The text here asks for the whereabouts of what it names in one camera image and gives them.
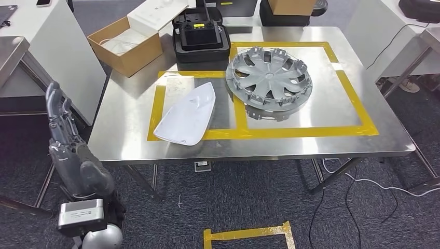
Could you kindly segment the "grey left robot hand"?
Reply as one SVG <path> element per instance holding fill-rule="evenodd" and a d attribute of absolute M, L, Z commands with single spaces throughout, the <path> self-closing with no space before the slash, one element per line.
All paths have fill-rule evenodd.
<path fill-rule="evenodd" d="M 68 194 L 76 200 L 111 196 L 113 177 L 79 135 L 72 101 L 63 96 L 56 81 L 49 84 L 45 99 L 51 133 L 49 154 Z"/>

